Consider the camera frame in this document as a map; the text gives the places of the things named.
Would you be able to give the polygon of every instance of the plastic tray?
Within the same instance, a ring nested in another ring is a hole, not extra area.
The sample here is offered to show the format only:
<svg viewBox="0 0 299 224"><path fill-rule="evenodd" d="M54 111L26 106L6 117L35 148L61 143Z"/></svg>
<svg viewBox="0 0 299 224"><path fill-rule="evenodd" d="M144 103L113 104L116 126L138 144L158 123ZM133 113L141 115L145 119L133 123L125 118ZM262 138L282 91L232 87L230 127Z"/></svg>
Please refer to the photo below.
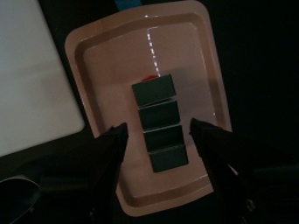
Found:
<svg viewBox="0 0 299 224"><path fill-rule="evenodd" d="M212 192L189 136L192 117L229 130L229 113L210 21L196 1L138 6L83 25L65 51L94 137L128 124L128 145L116 194L125 213L177 207ZM189 163L153 173L132 84L172 75Z"/></svg>

